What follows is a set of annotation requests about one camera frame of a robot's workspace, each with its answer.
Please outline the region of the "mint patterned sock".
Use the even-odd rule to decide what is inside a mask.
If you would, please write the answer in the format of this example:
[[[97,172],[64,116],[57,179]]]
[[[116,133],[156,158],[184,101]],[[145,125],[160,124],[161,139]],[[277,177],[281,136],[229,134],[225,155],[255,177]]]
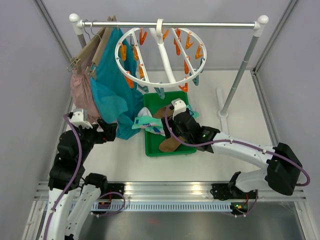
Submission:
[[[193,118],[196,119],[196,118],[199,117],[200,114],[199,114],[196,110],[194,110],[191,105],[188,104],[188,105],[186,106],[186,108],[188,109],[189,114],[190,114]]]
[[[131,127],[133,130],[144,129],[155,135],[165,136],[162,120],[154,118],[147,107],[143,107],[137,114]]]

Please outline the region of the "white round clip hanger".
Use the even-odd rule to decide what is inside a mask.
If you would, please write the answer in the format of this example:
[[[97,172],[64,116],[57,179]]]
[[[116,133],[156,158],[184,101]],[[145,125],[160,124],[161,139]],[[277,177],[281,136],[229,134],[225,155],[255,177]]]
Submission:
[[[149,74],[147,52],[142,49],[147,41],[147,45],[152,47],[151,55],[158,58],[158,64],[166,75],[165,80],[155,80]],[[174,75],[166,43],[173,44],[173,54],[183,62],[182,77]],[[163,19],[159,18],[155,27],[133,27],[124,33],[115,45],[114,58],[130,88],[134,85],[144,89],[153,88],[164,99],[166,88],[178,87],[187,93],[189,82],[199,85],[199,75],[207,61],[207,49],[202,39],[192,30],[165,27]]]

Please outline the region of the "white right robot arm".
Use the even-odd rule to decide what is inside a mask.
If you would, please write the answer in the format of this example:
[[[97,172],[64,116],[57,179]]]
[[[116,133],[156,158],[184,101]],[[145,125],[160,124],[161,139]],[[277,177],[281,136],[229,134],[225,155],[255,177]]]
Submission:
[[[235,198],[256,190],[271,189],[291,196],[297,186],[303,166],[293,150],[285,143],[262,146],[245,142],[210,126],[201,126],[187,111],[163,117],[166,137],[182,137],[189,147],[202,152],[223,154],[256,166],[251,172],[235,172],[227,184]]]

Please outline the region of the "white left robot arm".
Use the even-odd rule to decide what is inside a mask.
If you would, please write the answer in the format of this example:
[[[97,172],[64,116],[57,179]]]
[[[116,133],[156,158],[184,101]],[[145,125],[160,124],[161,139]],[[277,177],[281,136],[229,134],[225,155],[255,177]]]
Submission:
[[[92,127],[74,126],[64,132],[49,172],[48,206],[39,239],[77,240],[96,200],[109,192],[105,175],[90,173],[83,177],[84,162],[95,145],[116,138],[117,123],[98,119]]]

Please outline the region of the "brown ribbed sock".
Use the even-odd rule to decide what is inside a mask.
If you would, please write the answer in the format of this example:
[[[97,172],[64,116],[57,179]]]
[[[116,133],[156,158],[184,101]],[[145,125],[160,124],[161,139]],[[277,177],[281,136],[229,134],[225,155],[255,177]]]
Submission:
[[[170,138],[162,141],[158,149],[163,153],[172,153],[182,144],[182,142],[186,142],[182,136],[179,136],[178,139],[179,140],[171,136]]]

